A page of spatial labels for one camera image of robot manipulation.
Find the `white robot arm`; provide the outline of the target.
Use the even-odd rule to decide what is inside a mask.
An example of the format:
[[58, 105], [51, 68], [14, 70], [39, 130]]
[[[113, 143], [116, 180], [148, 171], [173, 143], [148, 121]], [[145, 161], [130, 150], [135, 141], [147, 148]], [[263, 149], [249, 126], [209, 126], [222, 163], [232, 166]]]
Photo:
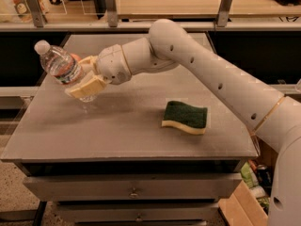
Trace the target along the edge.
[[145, 39], [114, 45], [83, 61], [87, 75], [66, 93], [96, 95], [139, 73], [181, 64], [277, 153], [268, 226], [301, 226], [301, 104], [197, 43], [178, 24], [154, 22]]

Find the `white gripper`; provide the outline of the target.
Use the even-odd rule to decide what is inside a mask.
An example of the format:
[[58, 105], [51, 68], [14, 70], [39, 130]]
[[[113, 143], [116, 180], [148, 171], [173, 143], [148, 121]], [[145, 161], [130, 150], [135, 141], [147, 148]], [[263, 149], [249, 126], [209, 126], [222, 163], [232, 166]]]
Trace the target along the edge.
[[76, 99], [94, 96], [104, 90], [107, 84], [120, 85], [132, 77], [122, 47], [118, 44], [103, 49], [98, 58], [87, 56], [78, 64], [87, 75], [79, 83], [65, 89], [66, 94]]

